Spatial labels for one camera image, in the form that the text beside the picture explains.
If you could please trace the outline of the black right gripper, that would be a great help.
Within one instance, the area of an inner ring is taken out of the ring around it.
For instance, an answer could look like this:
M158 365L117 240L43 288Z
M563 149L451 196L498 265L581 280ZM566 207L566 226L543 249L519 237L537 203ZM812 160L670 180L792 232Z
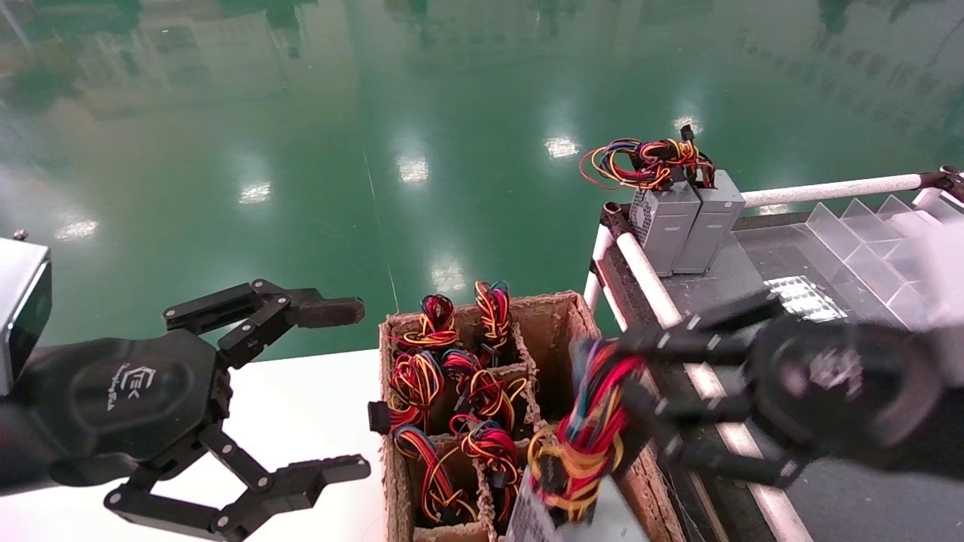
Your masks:
M780 317L753 340L744 331L784 315L758 291L693 313L669 328L640 324L615 352L644 361L745 361L748 397L667 399L624 382L624 412L657 457L682 469L779 489L802 463L730 452L688 438L699 428L752 421L783 449L890 471L946 469L946 373L929 330L876 321Z

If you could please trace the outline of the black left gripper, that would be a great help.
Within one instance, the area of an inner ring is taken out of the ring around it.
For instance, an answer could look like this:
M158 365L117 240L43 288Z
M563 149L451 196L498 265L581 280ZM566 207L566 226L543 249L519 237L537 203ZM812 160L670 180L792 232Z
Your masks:
M261 279L170 306L164 320L173 332L164 336L35 352L15 382L15 486L130 477L107 494L106 509L134 525L213 541L245 541L275 515L313 508L328 485L368 477L371 463L352 454L266 470L213 425L227 415L227 368L244 367L292 328L364 316L361 298ZM218 352L198 337L228 325ZM245 485L234 502L217 509L151 493L206 453Z

